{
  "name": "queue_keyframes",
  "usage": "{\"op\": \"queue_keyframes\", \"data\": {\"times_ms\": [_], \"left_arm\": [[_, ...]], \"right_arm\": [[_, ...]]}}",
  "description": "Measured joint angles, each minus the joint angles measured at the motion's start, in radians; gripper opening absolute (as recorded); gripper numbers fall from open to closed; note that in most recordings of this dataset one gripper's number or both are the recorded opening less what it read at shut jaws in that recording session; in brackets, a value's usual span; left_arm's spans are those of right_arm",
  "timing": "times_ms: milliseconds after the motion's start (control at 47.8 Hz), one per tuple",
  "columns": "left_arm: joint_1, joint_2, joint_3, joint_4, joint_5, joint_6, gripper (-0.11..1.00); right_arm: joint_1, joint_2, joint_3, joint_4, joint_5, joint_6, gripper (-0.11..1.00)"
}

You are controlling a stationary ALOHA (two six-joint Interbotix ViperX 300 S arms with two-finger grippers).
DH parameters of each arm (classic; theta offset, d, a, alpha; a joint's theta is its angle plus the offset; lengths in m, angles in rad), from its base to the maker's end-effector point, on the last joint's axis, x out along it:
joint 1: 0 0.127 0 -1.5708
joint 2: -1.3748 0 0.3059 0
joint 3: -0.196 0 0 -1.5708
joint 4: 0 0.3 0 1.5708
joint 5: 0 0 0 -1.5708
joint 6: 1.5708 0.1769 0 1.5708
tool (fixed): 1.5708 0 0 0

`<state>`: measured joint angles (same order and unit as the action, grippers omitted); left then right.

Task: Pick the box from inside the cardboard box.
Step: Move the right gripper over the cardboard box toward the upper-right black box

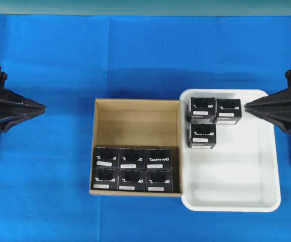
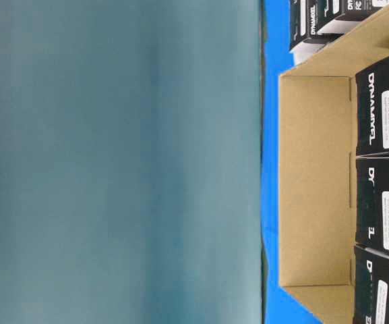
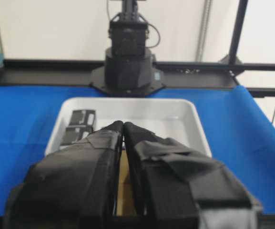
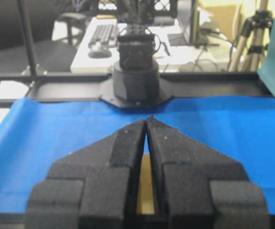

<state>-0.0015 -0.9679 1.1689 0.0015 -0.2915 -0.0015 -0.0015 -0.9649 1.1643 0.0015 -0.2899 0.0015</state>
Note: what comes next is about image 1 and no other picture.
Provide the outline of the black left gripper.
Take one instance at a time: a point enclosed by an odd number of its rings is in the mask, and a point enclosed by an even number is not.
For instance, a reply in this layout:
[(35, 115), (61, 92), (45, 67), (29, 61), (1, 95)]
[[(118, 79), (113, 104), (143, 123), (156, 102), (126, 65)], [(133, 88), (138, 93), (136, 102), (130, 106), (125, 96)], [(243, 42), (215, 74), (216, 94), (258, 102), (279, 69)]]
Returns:
[[(21, 96), (9, 89), (5, 89), (8, 75), (0, 66), (0, 133), (8, 132), (12, 127), (36, 118), (46, 111), (46, 106), (32, 99)], [(19, 113), (9, 120), (9, 108), (36, 109), (33, 112)]]

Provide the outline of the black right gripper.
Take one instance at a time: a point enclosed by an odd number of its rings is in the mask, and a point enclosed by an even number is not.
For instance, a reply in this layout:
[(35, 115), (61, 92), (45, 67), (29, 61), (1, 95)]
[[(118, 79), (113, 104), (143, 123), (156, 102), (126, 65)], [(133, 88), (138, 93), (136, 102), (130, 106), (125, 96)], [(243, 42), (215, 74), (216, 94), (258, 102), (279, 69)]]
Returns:
[(269, 108), (274, 110), (287, 110), (291, 107), (291, 70), (288, 70), (285, 74), (287, 79), (288, 88), (279, 92), (273, 93), (268, 96), (260, 97), (245, 104), (245, 112), (252, 114), (255, 117), (263, 119), (278, 128), (284, 133), (291, 134), (291, 121), (288, 126), (285, 121), (274, 118), (266, 114), (265, 112), (256, 111), (256, 108)]

